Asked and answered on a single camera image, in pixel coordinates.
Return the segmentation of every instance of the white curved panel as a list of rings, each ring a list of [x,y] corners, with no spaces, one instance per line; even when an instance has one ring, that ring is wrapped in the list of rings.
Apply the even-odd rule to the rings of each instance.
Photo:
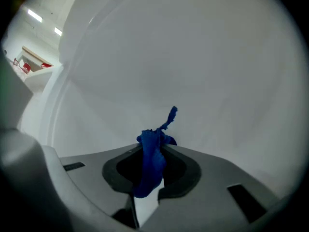
[[[307,156],[302,47],[275,0],[111,0],[76,48],[49,142],[61,157],[132,144],[175,105],[180,146],[284,196]]]
[[[63,27],[59,44],[61,63],[68,63],[91,19],[110,0],[75,0]]]

